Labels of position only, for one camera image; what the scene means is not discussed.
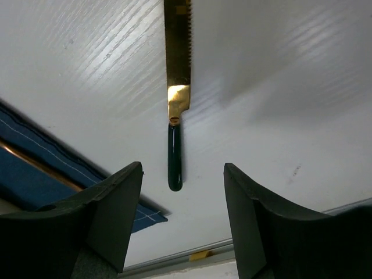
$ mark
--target saw blade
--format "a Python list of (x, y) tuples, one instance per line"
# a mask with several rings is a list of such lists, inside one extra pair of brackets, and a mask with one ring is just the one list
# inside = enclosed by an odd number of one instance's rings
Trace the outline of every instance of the saw blade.
[(164, 0), (167, 85), (191, 82), (191, 1)]

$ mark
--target dark mark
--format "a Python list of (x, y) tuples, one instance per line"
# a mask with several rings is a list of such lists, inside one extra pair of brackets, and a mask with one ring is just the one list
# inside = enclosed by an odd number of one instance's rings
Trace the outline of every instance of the dark mark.
[[(72, 45), (75, 41), (73, 39), (69, 39), (68, 44)], [(63, 48), (67, 49), (67, 44), (63, 44)]]
[(301, 168), (301, 164), (299, 164), (299, 165), (297, 166), (297, 168), (294, 170), (294, 172), (293, 172), (293, 174), (292, 174), (293, 177), (295, 177), (295, 176), (298, 174), (298, 171), (300, 170), (300, 168)]

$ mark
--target green handle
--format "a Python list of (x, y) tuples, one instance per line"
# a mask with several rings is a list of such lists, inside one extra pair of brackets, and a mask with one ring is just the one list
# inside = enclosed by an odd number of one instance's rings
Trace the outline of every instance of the green handle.
[(172, 191), (182, 189), (181, 124), (168, 125), (168, 185)]

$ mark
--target white stitching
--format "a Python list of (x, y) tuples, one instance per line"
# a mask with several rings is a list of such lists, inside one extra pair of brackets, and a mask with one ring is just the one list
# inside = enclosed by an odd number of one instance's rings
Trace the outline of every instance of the white stitching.
[(3, 121), (2, 119), (0, 119), (1, 122), (3, 122), (5, 125), (7, 125), (11, 130), (13, 130), (14, 132), (24, 136), (25, 138), (29, 139), (30, 141), (34, 142), (35, 144), (37, 144), (38, 146), (40, 146), (42, 149), (48, 151), (51, 155), (53, 155), (55, 158), (57, 158), (57, 160), (61, 161), (62, 163), (64, 163), (66, 166), (69, 166), (70, 168), (72, 168), (73, 170), (77, 171), (78, 173), (82, 174), (83, 176), (85, 176), (86, 178), (88, 178), (90, 181), (94, 182), (94, 183), (97, 183), (97, 181), (94, 181), (93, 179), (91, 179), (90, 177), (86, 176), (84, 173), (82, 173), (81, 171), (75, 169), (73, 166), (70, 166), (69, 164), (67, 164), (66, 162), (64, 162), (63, 160), (59, 159), (54, 153), (52, 153), (51, 151), (49, 151), (48, 149), (46, 149), (45, 147), (41, 146), (40, 144), (38, 144), (37, 142), (35, 142), (33, 139), (29, 138), (28, 136), (22, 134), (21, 132), (15, 130), (14, 128), (12, 128), (10, 125), (8, 125), (5, 121)]
[[(49, 149), (46, 149), (45, 147), (43, 147), (42, 145), (38, 144), (37, 142), (35, 142), (33, 139), (29, 138), (28, 136), (22, 134), (21, 132), (15, 130), (14, 128), (12, 128), (8, 123), (6, 123), (5, 121), (3, 121), (2, 119), (0, 119), (1, 122), (3, 122), (6, 126), (8, 126), (12, 131), (24, 136), (25, 138), (27, 138), (28, 140), (32, 141), (33, 143), (35, 143), (36, 145), (38, 145), (39, 147), (41, 147), (42, 149), (46, 150), (47, 152), (49, 152), (51, 155), (53, 155), (55, 158), (57, 158), (57, 160), (61, 161), (63, 164), (65, 164), (66, 166), (69, 166), (71, 169), (77, 171), (78, 173), (82, 174), (83, 176), (85, 176), (86, 178), (88, 178), (90, 181), (94, 182), (94, 183), (97, 183), (97, 181), (94, 181), (93, 179), (91, 179), (90, 177), (86, 176), (84, 173), (82, 173), (81, 171), (75, 169), (73, 166), (67, 164), (66, 162), (64, 162), (63, 160), (59, 159), (53, 152), (51, 152)], [(160, 213), (160, 211), (156, 212), (156, 213), (153, 213), (153, 214), (150, 214), (150, 215), (147, 215), (145, 213), (143, 213), (142, 211), (138, 210), (138, 212), (142, 213), (143, 215), (145, 215), (145, 217), (142, 217), (142, 218), (139, 218), (139, 219), (136, 219), (134, 221), (139, 221), (139, 220), (142, 220), (144, 218), (147, 218), (149, 217), (149, 219), (151, 219), (152, 221), (156, 222), (156, 220), (154, 220), (153, 218), (151, 218), (150, 216), (153, 216), (153, 215), (157, 215)]]
[(140, 212), (140, 213), (142, 213), (143, 215), (145, 215), (145, 217), (135, 219), (133, 222), (136, 222), (136, 221), (142, 220), (142, 219), (147, 218), (147, 217), (149, 217), (149, 219), (151, 219), (151, 220), (153, 220), (154, 222), (156, 222), (156, 220), (154, 220), (154, 219), (151, 218), (150, 216), (154, 216), (154, 215), (157, 215), (157, 214), (160, 213), (160, 211), (158, 211), (158, 212), (156, 212), (156, 213), (152, 213), (152, 214), (150, 214), (150, 215), (147, 215), (147, 214), (143, 213), (142, 211), (140, 211), (140, 210), (138, 210), (138, 209), (137, 209), (137, 211)]

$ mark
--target gold saw blade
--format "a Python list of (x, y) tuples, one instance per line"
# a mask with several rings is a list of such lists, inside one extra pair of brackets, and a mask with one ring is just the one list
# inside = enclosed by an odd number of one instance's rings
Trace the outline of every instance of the gold saw blade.
[(164, 0), (168, 117), (180, 123), (189, 109), (191, 83), (191, 1)]

